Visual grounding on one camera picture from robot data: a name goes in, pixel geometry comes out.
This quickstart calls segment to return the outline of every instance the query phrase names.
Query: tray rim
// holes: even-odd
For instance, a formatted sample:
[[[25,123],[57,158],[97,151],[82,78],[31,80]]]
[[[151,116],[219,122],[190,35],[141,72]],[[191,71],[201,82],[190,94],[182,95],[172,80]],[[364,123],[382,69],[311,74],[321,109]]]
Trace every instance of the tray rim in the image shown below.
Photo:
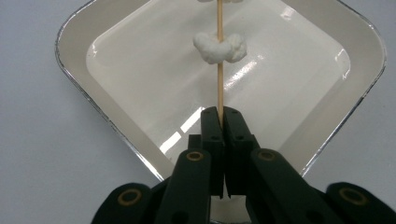
[[[71,20],[73,20],[78,13],[82,12],[85,10],[87,7],[90,5],[94,4],[95,2],[98,2],[100,0],[90,0],[87,2],[85,5],[82,7],[78,8],[74,13],[72,13],[67,20],[63,23],[61,26],[55,40],[55,58],[60,66],[61,70],[64,72],[64,74],[70,79],[70,81],[78,88],[78,90],[83,94],[83,96],[91,103],[91,105],[99,112],[99,114],[106,120],[106,122],[110,125],[110,127],[113,128],[113,130],[119,135],[121,140],[132,150],[132,152],[147,166],[150,171],[156,176],[156,178],[160,181],[164,180],[164,177],[154,168],[154,166],[136,149],[134,144],[128,140],[128,138],[120,131],[120,129],[110,120],[110,118],[106,115],[106,113],[100,108],[100,106],[91,98],[91,96],[78,84],[78,81],[74,78],[73,74],[67,70],[67,68],[64,66],[64,63],[61,60],[61,52],[60,52],[60,43],[61,39],[63,37],[63,32],[66,26],[69,24]],[[317,160],[318,156],[320,153],[324,150],[324,148],[331,142],[331,140],[335,137],[335,135],[340,131],[340,129],[344,126],[344,124],[347,122],[347,120],[350,118],[350,116],[354,113],[354,111],[358,108],[358,106],[361,104],[362,100],[366,97],[368,92],[372,89],[374,84],[379,80],[379,78],[382,76],[387,63],[388,63],[388,54],[387,54],[387,49],[385,45],[385,41],[382,37],[382,35],[379,33],[377,28],[363,15],[361,15],[358,11],[353,9],[352,7],[348,6],[341,0],[329,0],[329,1],[334,1],[337,2],[344,7],[346,7],[348,10],[350,10],[352,13],[357,15],[363,22],[365,22],[370,28],[373,29],[375,35],[378,38],[378,41],[380,43],[380,46],[382,47],[382,52],[384,56],[383,63],[381,65],[381,69],[379,70],[378,74],[375,76],[375,79],[373,82],[370,84],[370,86],[367,88],[367,90],[363,93],[363,95],[359,98],[359,100],[352,106],[352,108],[346,113],[346,115],[341,119],[341,121],[337,124],[335,129],[332,131],[332,133],[327,137],[327,139],[323,142],[323,144],[317,149],[316,153],[313,155],[311,160],[306,164],[306,166],[302,169],[300,173],[301,176],[305,176],[306,173],[309,171],[309,169],[312,167],[312,165],[315,163]]]

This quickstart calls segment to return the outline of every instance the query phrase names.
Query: popcorn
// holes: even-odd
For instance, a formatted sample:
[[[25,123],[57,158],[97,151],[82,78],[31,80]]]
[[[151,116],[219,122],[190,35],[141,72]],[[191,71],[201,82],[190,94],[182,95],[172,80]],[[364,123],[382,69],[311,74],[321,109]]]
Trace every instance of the popcorn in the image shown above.
[[[230,35],[220,43],[215,35],[199,33],[194,37],[193,44],[209,64],[223,61],[236,63],[247,55],[245,38],[238,34]]]

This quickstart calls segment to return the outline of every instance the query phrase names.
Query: white tray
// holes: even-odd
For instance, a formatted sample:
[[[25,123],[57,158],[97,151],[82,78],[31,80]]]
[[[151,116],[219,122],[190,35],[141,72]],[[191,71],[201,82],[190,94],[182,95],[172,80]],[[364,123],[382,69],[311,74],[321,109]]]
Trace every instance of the white tray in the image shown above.
[[[335,0],[244,0],[223,13],[225,34],[242,34],[248,51],[224,65],[225,104],[303,174],[382,73],[382,41]],[[199,32],[216,32],[215,2],[96,0],[57,40],[62,69],[160,179],[216,105],[216,66],[192,45]],[[243,200],[213,200],[212,218],[247,221]]]

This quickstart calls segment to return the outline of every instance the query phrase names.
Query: white background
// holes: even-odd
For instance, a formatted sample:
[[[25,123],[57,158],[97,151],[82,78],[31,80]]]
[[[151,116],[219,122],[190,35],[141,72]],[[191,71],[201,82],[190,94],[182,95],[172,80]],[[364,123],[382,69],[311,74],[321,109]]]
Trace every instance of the white background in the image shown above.
[[[379,30],[388,66],[305,179],[347,181],[396,209],[396,2],[345,0]],[[54,42],[84,0],[0,0],[0,223],[90,223],[107,194],[156,178],[63,74]]]

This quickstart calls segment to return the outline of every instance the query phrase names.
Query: wooden skewer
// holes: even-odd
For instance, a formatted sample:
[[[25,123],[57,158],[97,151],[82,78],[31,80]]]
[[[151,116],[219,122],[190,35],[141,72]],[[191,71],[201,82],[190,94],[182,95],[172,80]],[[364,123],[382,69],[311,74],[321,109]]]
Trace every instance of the wooden skewer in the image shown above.
[[[218,0],[218,40],[223,41],[223,31],[222,31],[222,0]],[[220,127],[223,126],[223,63],[218,63],[218,112]]]

